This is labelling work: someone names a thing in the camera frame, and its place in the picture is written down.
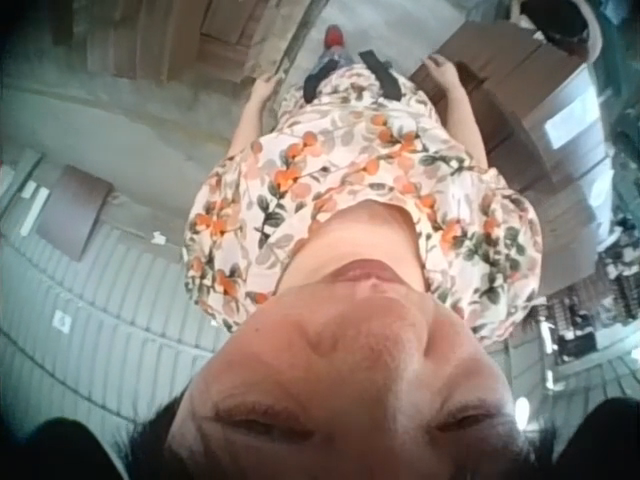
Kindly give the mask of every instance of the hand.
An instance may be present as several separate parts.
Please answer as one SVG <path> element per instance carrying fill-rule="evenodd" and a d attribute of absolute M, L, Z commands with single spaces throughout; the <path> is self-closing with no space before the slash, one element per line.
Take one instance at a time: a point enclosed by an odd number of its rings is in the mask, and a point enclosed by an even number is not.
<path fill-rule="evenodd" d="M 256 79 L 251 89 L 250 101 L 256 102 L 263 107 L 273 95 L 278 83 L 282 80 L 282 75 L 265 74 Z"/>
<path fill-rule="evenodd" d="M 429 55 L 424 59 L 429 74 L 440 85 L 445 93 L 451 93 L 462 88 L 456 66 L 442 55 Z"/>

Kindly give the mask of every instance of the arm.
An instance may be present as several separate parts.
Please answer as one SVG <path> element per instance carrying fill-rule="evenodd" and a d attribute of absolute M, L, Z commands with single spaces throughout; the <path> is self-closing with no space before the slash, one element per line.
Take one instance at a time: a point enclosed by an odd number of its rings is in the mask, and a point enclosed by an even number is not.
<path fill-rule="evenodd" d="M 446 127 L 449 134 L 473 156 L 474 163 L 478 167 L 489 168 L 484 141 L 471 109 L 469 96 L 462 86 L 447 92 Z"/>
<path fill-rule="evenodd" d="M 278 85 L 280 78 L 279 75 L 263 75 L 256 80 L 251 89 L 251 96 L 242 110 L 240 121 L 231 138 L 227 157 L 239 154 L 251 145 L 251 142 L 262 136 L 264 107 Z"/>
<path fill-rule="evenodd" d="M 424 64 L 447 97 L 445 127 L 449 135 L 467 149 L 476 166 L 489 168 L 484 141 L 455 65 L 440 55 L 431 55 Z"/>

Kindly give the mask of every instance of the nose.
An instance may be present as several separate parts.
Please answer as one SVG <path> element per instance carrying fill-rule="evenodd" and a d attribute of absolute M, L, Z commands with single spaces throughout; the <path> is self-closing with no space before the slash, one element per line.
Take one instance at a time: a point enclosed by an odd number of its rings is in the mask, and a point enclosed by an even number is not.
<path fill-rule="evenodd" d="M 391 382 L 404 366 L 422 358 L 427 323 L 410 303 L 382 293 L 354 299 L 323 322 L 314 336 L 314 350 L 327 367 L 378 385 Z"/>

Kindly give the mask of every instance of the mouth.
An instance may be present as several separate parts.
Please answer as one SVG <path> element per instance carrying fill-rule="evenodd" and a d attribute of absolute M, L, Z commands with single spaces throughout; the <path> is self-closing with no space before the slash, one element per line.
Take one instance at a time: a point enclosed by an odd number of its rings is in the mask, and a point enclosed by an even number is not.
<path fill-rule="evenodd" d="M 378 280 L 384 283 L 406 285 L 398 272 L 380 260 L 361 259 L 337 268 L 325 277 L 330 282 L 361 282 Z"/>

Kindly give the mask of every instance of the eye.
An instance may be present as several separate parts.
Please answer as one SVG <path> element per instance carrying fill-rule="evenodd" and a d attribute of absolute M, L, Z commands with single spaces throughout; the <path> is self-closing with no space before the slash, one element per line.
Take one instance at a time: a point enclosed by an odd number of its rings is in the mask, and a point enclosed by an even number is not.
<path fill-rule="evenodd" d="M 282 443 L 303 443 L 314 433 L 289 410 L 266 405 L 235 405 L 218 409 L 214 419 L 240 433 Z"/>
<path fill-rule="evenodd" d="M 503 409 L 497 405 L 484 402 L 468 404 L 449 412 L 436 429 L 443 433 L 466 430 L 504 416 Z"/>

